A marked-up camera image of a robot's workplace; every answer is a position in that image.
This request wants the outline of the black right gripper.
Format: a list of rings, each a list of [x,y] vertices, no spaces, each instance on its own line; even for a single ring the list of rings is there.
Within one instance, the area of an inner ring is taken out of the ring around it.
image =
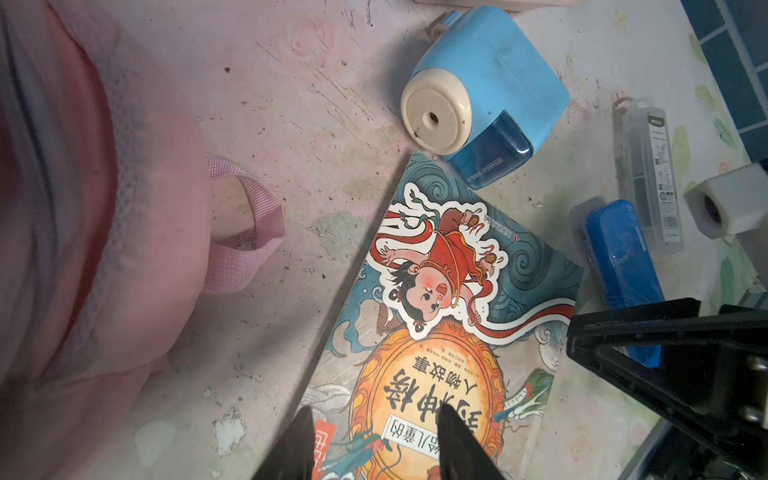
[[[755,479],[767,476],[767,313],[682,298],[576,315],[567,356]]]

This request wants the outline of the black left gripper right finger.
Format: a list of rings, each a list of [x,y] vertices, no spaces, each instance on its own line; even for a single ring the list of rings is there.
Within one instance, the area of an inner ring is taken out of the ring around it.
[[[442,480],[502,480],[503,475],[470,429],[449,404],[437,417],[439,478]]]

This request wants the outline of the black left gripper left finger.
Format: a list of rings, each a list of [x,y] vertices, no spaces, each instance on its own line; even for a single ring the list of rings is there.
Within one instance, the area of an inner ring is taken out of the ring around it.
[[[309,480],[314,463],[314,419],[311,408],[304,406],[267,454],[252,480]]]

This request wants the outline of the colourful children's story book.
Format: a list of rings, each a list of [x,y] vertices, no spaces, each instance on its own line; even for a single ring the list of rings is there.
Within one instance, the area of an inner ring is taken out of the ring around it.
[[[452,407],[526,475],[582,269],[422,153],[409,159],[301,402],[318,479],[435,479]]]

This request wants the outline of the pink student backpack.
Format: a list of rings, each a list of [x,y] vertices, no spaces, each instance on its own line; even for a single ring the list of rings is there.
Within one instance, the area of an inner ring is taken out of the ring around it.
[[[1,475],[69,479],[283,210],[94,1],[1,5]]]

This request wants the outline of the blue pencil case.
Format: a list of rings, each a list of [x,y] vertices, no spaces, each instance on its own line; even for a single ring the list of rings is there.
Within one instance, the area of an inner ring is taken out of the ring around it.
[[[617,200],[587,214],[584,244],[611,310],[662,303],[664,295],[634,206]]]

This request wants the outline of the blue electric pencil sharpener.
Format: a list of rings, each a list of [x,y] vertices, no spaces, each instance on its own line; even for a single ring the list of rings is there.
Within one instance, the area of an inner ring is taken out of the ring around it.
[[[407,133],[472,189],[527,163],[571,97],[514,19],[493,6],[449,12],[401,94]]]

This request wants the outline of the pink desk calculator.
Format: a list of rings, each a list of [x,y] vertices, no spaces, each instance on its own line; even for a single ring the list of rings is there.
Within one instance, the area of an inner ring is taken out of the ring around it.
[[[571,7],[580,0],[415,0],[416,3],[460,8],[493,6],[507,12],[525,12],[536,8]]]

